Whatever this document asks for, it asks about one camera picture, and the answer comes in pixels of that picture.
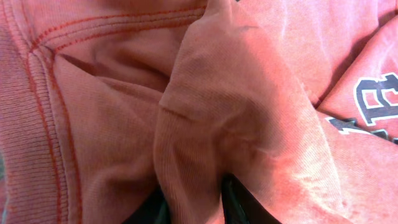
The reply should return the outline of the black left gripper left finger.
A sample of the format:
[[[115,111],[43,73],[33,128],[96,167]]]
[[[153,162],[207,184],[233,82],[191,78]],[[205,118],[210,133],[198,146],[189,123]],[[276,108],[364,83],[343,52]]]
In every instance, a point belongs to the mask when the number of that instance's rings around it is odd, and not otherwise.
[[[171,224],[169,206],[161,188],[157,187],[123,224]]]

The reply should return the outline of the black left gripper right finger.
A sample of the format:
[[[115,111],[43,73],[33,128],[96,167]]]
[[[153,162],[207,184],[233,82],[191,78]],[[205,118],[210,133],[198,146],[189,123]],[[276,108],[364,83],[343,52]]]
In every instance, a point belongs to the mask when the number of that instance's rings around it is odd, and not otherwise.
[[[281,224],[233,174],[223,177],[221,201],[225,224]]]

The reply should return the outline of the orange printed t-shirt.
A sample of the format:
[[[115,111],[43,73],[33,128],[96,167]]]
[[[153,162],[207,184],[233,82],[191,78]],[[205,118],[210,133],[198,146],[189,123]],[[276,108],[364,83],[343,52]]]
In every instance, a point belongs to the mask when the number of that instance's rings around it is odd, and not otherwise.
[[[397,222],[396,1],[2,1],[1,222]]]

